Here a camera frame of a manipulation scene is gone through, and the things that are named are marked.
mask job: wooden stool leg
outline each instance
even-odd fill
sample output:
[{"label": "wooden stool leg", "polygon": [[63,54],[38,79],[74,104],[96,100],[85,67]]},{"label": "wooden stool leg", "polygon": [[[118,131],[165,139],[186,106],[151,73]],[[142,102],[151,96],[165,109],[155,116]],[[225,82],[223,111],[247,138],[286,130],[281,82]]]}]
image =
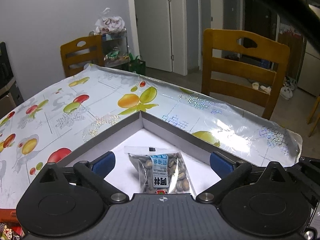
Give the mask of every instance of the wooden stool leg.
[{"label": "wooden stool leg", "polygon": [[320,119],[320,114],[318,114],[318,116],[317,116],[317,119],[316,119],[315,123],[312,125],[311,130],[310,130],[310,132],[309,132],[309,134],[308,134],[308,137],[310,137],[310,136],[311,136],[312,132],[313,132],[313,131],[314,131],[314,129],[316,128],[317,123],[319,122],[319,119]]},{"label": "wooden stool leg", "polygon": [[313,105],[313,108],[307,118],[307,124],[310,124],[310,121],[311,121],[313,115],[315,114],[315,111],[317,110],[319,102],[320,102],[320,97],[317,97],[317,100],[316,100],[315,104]]}]

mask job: tablecloth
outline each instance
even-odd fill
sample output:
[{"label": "tablecloth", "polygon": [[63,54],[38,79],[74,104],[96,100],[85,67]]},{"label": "tablecloth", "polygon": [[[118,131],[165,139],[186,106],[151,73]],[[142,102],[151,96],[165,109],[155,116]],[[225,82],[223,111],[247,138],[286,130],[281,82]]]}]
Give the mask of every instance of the tablecloth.
[{"label": "tablecloth", "polygon": [[0,120],[0,208],[15,208],[45,163],[57,162],[136,111],[146,111],[258,166],[271,160],[290,166],[299,157],[301,137],[274,122],[156,79],[93,64],[86,67]]}]

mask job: package label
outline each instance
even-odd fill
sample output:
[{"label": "package label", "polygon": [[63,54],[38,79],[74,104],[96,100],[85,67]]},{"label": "package label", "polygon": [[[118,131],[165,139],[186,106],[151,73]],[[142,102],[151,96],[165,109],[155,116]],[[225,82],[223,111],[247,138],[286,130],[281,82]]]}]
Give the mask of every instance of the package label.
[{"label": "package label", "polygon": [[152,173],[154,188],[168,188],[168,156],[166,154],[152,155]]}]

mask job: plastic bag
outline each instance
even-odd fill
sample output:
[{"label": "plastic bag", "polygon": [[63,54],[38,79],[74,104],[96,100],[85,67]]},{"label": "plastic bag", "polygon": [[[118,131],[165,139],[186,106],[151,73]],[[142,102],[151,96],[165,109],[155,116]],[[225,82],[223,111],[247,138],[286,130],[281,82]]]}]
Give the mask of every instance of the plastic bag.
[{"label": "plastic bag", "polygon": [[120,16],[111,16],[110,8],[105,8],[95,25],[96,34],[120,33],[125,31],[124,20]]},{"label": "plastic bag", "polygon": [[153,147],[125,147],[124,150],[139,173],[140,193],[195,196],[180,151]]}]

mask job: metal bolt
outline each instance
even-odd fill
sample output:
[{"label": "metal bolt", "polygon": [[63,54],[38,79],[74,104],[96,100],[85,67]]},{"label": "metal bolt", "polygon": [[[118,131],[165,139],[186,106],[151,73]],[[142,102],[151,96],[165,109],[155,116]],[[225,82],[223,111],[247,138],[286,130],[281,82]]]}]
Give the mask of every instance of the metal bolt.
[{"label": "metal bolt", "polygon": [[303,237],[304,237],[304,239],[312,240],[314,235],[315,234],[312,231],[309,230],[309,231],[304,233]]},{"label": "metal bolt", "polygon": [[211,193],[208,193],[208,192],[204,192],[199,195],[199,198],[202,201],[212,201],[214,199],[214,195],[212,195]]},{"label": "metal bolt", "polygon": [[114,193],[111,195],[111,199],[116,202],[124,201],[126,199],[123,193]]}]

